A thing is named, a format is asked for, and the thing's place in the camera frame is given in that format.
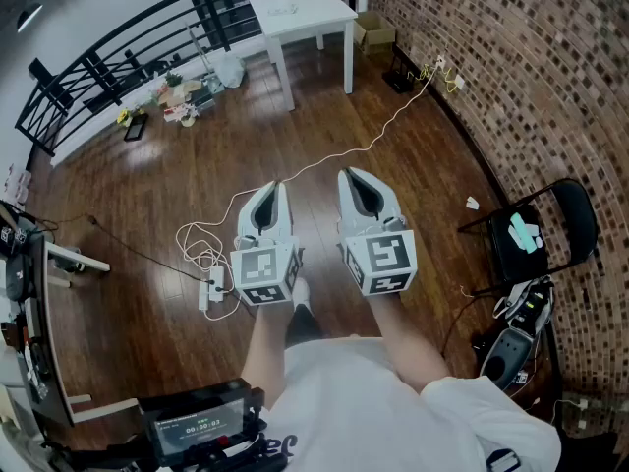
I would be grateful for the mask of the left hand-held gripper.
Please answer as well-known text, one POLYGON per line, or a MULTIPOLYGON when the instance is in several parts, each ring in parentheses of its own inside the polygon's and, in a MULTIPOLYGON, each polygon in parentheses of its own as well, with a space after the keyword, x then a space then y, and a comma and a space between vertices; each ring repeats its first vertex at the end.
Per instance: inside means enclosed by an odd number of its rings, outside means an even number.
POLYGON ((230 260, 239 296, 252 307, 290 302, 302 262, 284 183, 269 182, 247 200, 239 212, 238 234, 230 260), (255 238, 262 232, 287 238, 255 238))

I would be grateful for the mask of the person's left forearm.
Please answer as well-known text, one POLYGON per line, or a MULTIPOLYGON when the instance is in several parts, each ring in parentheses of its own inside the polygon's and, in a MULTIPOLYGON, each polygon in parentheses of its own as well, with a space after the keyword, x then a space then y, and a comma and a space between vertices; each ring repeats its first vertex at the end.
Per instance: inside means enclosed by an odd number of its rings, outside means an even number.
POLYGON ((285 388, 286 332, 293 305, 280 303, 258 308, 241 377, 264 392, 264 407, 271 410, 285 388))

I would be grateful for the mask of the person's white shoe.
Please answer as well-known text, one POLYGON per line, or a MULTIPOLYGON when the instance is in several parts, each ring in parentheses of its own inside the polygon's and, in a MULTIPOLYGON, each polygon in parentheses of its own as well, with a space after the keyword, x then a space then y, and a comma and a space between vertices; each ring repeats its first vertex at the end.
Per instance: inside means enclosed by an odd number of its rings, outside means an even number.
POLYGON ((300 307, 305 307, 309 312, 312 311, 310 305, 310 287, 304 278, 298 277, 296 279, 292 297, 295 310, 298 310, 300 307))

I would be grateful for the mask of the white power strip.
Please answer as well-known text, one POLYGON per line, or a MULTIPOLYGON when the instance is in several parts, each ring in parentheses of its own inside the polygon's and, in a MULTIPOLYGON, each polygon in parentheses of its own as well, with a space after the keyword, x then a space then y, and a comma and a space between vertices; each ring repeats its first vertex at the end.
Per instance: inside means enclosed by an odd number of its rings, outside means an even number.
POLYGON ((207 279, 199 283, 199 310, 206 312, 210 303, 222 303, 224 300, 225 272, 222 265, 214 265, 207 279))

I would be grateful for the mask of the person's black trousers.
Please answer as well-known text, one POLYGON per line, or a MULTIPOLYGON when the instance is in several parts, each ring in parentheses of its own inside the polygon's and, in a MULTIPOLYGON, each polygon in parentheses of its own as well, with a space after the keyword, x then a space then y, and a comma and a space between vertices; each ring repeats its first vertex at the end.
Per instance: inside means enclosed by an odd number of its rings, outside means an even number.
POLYGON ((295 310, 288 324, 285 347, 290 348, 305 342, 324 339, 324 334, 311 310, 303 303, 295 310))

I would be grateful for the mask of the white plastic bag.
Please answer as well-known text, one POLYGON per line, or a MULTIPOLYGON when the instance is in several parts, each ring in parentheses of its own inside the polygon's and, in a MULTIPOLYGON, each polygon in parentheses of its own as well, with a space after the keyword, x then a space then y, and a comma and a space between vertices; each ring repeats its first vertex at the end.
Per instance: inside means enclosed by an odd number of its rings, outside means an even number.
POLYGON ((245 76, 246 65, 242 58, 228 52, 212 63, 214 72, 226 88, 238 88, 245 76))

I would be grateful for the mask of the brown paper bag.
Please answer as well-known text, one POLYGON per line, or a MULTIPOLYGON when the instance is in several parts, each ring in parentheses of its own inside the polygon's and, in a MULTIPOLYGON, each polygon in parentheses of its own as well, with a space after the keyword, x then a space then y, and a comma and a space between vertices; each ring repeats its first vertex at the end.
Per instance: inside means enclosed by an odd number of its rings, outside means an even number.
POLYGON ((191 99, 192 92, 202 87, 203 84, 199 80, 181 82, 175 87, 167 87, 166 91, 159 96, 157 103, 169 108, 184 104, 191 99))

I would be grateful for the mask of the black flat tablet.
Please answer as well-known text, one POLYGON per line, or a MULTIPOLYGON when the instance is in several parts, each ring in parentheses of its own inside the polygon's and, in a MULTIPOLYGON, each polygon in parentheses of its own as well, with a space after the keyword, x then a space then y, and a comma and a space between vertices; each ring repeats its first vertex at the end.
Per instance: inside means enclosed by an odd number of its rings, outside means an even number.
POLYGON ((148 115, 146 113, 133 116, 129 121, 124 141, 128 143, 139 141, 143 137, 147 120, 148 115))

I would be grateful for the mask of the open cardboard box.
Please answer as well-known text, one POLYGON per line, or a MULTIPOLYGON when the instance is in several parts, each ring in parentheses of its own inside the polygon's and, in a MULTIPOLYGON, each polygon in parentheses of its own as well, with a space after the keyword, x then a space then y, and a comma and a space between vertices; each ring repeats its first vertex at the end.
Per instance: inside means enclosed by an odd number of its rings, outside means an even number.
POLYGON ((354 22, 354 41, 365 55, 388 51, 395 40, 395 27, 378 12, 358 14, 354 22))

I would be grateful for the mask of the white square table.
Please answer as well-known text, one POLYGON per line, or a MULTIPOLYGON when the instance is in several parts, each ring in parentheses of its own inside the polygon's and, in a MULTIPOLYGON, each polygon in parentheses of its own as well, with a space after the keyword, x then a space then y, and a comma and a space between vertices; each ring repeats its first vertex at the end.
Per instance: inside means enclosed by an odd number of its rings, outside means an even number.
POLYGON ((343 83, 347 94, 353 92, 354 22, 358 13, 342 0, 249 0, 263 35, 267 53, 275 64, 286 109, 295 109, 282 45, 308 37, 316 38, 319 49, 326 34, 342 32, 344 37, 343 83), (294 15, 270 17, 269 8, 294 3, 294 15))

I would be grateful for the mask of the grey handheld device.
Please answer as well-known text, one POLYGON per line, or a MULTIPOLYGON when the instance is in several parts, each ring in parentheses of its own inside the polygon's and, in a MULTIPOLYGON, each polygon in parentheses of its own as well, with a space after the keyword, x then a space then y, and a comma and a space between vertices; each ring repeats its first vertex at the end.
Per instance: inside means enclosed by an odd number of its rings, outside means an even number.
POLYGON ((506 328, 498 335, 481 366, 481 376, 505 390, 516 380, 537 345, 554 308, 554 282, 550 275, 514 285, 498 300, 495 319, 506 328))

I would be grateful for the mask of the black folding chair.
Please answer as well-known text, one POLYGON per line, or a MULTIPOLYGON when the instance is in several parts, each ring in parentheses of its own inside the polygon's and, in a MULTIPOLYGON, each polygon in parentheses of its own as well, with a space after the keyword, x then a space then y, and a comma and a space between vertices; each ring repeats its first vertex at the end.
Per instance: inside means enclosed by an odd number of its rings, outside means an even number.
POLYGON ((469 233, 474 228, 479 229, 484 242, 490 245, 494 282, 486 288, 473 290, 473 297, 504 290, 518 283, 579 265, 593 254, 599 236, 595 211, 586 189, 571 178, 556 180, 512 204, 459 227, 458 231, 469 233), (541 228, 543 247, 532 254, 520 250, 507 232, 510 217, 514 213, 520 213, 526 223, 540 227, 541 218, 534 207, 534 200, 546 193, 554 196, 564 220, 569 259, 562 265, 550 264, 541 228))

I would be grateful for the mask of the person's white t-shirt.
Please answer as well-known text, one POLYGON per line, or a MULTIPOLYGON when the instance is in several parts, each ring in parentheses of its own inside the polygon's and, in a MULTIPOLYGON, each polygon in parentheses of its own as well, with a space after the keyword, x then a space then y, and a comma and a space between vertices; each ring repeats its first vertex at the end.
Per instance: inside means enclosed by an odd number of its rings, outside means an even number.
POLYGON ((560 460, 557 431, 488 378, 415 392, 375 338, 293 346, 285 380, 261 416, 286 472, 555 472, 560 460))

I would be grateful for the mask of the black metal railing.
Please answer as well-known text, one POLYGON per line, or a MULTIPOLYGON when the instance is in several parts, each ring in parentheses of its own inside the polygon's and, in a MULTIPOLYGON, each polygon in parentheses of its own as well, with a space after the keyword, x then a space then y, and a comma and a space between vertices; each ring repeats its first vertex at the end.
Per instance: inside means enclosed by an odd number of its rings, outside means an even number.
MULTIPOLYGON (((355 0, 342 1, 355 5, 355 0)), ((183 78, 201 75, 185 22, 206 57, 260 34, 257 21, 256 31, 229 46, 205 50, 209 44, 192 0, 162 0, 109 32, 58 74, 33 62, 29 69, 36 84, 18 116, 17 130, 35 148, 61 158, 114 123, 115 110, 143 104, 142 89, 154 90, 167 72, 183 78)))

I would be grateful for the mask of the dark desk with white frame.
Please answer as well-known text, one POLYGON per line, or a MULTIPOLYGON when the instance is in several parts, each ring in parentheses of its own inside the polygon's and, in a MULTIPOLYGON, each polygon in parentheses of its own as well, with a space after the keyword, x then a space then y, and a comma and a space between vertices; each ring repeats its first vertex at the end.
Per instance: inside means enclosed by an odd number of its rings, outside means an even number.
POLYGON ((38 401, 30 398, 30 406, 34 413, 46 417, 56 423, 73 427, 76 424, 116 414, 138 406, 135 398, 130 398, 87 410, 74 410, 74 406, 92 401, 89 394, 69 396, 64 387, 58 356, 55 351, 55 340, 51 327, 51 313, 48 286, 53 285, 70 288, 70 281, 55 278, 49 274, 49 257, 62 259, 70 263, 84 264, 85 267, 108 272, 110 265, 97 259, 84 256, 64 247, 38 238, 29 244, 29 256, 32 260, 34 298, 36 315, 39 318, 41 336, 40 345, 48 367, 49 377, 44 381, 47 386, 46 396, 38 401))

